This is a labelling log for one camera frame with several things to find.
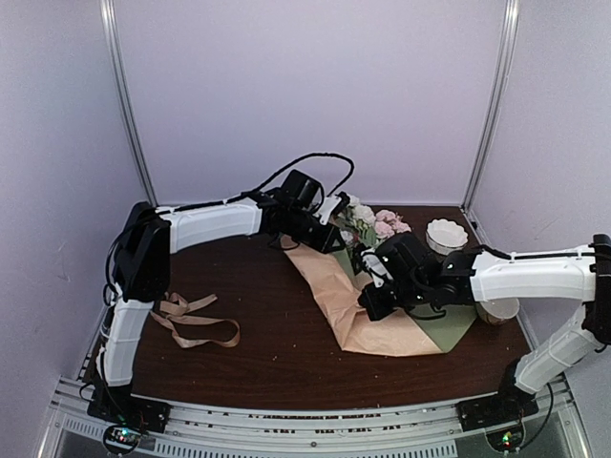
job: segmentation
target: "brown wrapping paper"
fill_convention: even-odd
[[[308,282],[342,350],[385,356],[442,353],[402,310],[380,322],[370,322],[367,311],[358,304],[360,291],[332,255],[303,245],[285,253]]]

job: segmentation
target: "dark brown tabletop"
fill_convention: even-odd
[[[424,240],[427,223],[457,208],[395,208]],[[135,394],[186,403],[264,409],[403,406],[495,391],[505,366],[528,352],[516,320],[477,320],[449,354],[385,358],[340,350],[307,283],[269,237],[224,239],[172,258],[171,291],[189,301],[219,299],[202,315],[242,327],[234,348],[181,349],[149,318],[137,351]],[[180,328],[185,337],[222,338],[232,327]]]

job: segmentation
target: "pink flower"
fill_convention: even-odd
[[[375,219],[378,221],[391,222],[397,219],[397,214],[390,210],[380,210],[375,214]]]
[[[387,239],[388,237],[394,236],[394,231],[390,224],[383,221],[375,221],[373,228],[380,239]]]
[[[411,232],[410,225],[406,222],[401,221],[400,219],[391,223],[391,226],[392,229],[394,229],[394,232],[396,232],[397,234],[400,234],[402,232]]]

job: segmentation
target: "scalloped bowl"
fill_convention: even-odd
[[[427,243],[435,253],[443,256],[464,248],[468,239],[467,231],[454,221],[434,219],[427,226]]]

